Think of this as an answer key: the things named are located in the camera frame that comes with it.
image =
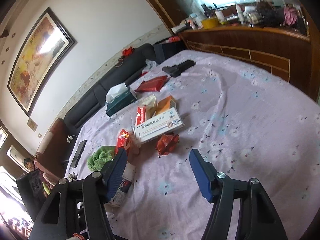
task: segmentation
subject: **wooden cabinet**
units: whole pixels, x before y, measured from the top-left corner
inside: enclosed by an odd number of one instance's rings
[[[310,39],[278,28],[221,26],[187,30],[180,37],[192,50],[211,52],[241,60],[294,85],[316,100],[319,84],[310,88],[312,48]]]

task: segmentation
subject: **smartphone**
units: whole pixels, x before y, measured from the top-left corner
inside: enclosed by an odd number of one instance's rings
[[[87,140],[84,140],[79,144],[79,147],[78,147],[78,149],[76,151],[76,154],[73,157],[73,160],[71,162],[70,168],[75,168],[78,165],[78,162],[80,160],[80,157],[81,157],[81,154],[82,154],[82,152],[84,150],[84,146],[85,146],[86,142],[87,142]]]

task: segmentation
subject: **white bottle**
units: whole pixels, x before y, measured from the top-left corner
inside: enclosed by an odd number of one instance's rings
[[[236,3],[236,10],[237,10],[237,13],[238,13],[239,20],[240,20],[241,24],[244,24],[245,23],[244,16],[243,16],[241,7],[237,3]]]

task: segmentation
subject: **screw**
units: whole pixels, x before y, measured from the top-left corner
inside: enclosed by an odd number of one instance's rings
[[[100,177],[100,175],[101,175],[101,173],[100,172],[98,172],[98,171],[95,171],[94,173],[92,173],[92,177],[93,178],[98,178],[98,177]]]
[[[67,182],[66,178],[62,178],[62,179],[59,180],[59,184],[60,185],[66,184],[66,182]]]
[[[220,178],[220,179],[223,179],[223,178],[226,177],[226,174],[223,173],[223,172],[218,172],[218,173],[217,173],[217,177]]]
[[[252,184],[259,184],[259,180],[256,178],[252,178],[250,181]]]

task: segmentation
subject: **red decoration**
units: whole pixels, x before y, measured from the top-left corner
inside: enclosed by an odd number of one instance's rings
[[[173,36],[169,38],[169,43],[171,42],[176,42],[176,41],[180,41],[180,37],[179,36]]]
[[[130,47],[128,49],[124,49],[124,51],[122,51],[122,56],[128,57],[133,52],[134,52],[134,48],[132,48],[132,47]]]
[[[179,141],[179,135],[167,135],[163,134],[157,142],[156,149],[159,153],[159,158],[161,155],[168,155],[174,150],[177,142]]]

